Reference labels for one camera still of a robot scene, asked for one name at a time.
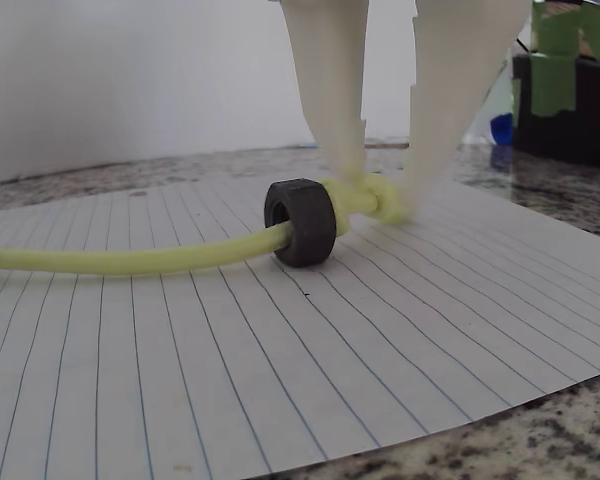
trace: yellow rubber cord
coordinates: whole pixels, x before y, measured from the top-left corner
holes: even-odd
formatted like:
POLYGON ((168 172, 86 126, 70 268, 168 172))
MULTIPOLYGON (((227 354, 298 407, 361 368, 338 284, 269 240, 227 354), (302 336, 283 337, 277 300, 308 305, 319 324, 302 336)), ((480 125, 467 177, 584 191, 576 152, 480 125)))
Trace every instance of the yellow rubber cord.
MULTIPOLYGON (((363 213, 386 223, 404 219, 395 187, 384 177, 369 175, 356 188, 333 180, 323 182, 336 213, 337 233, 348 230, 348 217, 363 213)), ((168 249, 130 252, 63 252, 0 248, 0 269, 92 275, 172 273, 229 265, 283 248, 291 234, 289 222, 242 238, 168 249)))

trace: paper sheet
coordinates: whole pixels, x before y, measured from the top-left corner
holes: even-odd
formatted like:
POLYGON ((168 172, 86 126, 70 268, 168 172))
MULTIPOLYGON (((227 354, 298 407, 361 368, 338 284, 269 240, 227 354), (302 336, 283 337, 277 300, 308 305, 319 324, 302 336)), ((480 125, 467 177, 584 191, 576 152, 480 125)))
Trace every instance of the paper sheet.
MULTIPOLYGON (((260 229, 275 178, 0 212, 0 245, 260 229)), ((0 479, 239 479, 462 425, 600 373, 600 239, 450 182, 313 270, 0 271, 0 479)))

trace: blue object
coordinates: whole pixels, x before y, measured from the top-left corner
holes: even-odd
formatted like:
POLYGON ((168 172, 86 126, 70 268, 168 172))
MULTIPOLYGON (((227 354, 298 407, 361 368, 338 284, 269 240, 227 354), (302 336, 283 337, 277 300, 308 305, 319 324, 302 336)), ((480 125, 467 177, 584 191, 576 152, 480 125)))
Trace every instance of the blue object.
POLYGON ((511 145, 513 140, 513 113, 499 115, 491 120, 491 135, 497 145, 511 145))

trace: knot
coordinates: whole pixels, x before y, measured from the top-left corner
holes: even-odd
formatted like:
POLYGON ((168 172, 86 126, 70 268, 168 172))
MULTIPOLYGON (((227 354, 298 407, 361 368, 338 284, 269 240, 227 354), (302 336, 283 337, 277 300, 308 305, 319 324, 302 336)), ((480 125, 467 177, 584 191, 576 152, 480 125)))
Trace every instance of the knot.
POLYGON ((378 207, 368 216, 382 223, 404 222, 410 214, 410 209, 403 203, 395 185, 382 175, 369 174, 362 180, 362 186, 371 192, 378 202, 378 207))

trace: lined paper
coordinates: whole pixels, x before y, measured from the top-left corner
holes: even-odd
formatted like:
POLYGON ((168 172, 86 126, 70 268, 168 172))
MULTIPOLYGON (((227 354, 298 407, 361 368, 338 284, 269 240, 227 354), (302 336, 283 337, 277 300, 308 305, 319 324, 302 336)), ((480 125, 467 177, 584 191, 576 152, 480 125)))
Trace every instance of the lined paper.
MULTIPOLYGON (((262 228, 268 185, 0 212, 0 245, 124 251, 262 228)), ((0 479, 240 479, 459 426, 600 374, 600 239, 452 182, 320 267, 0 271, 0 479)))

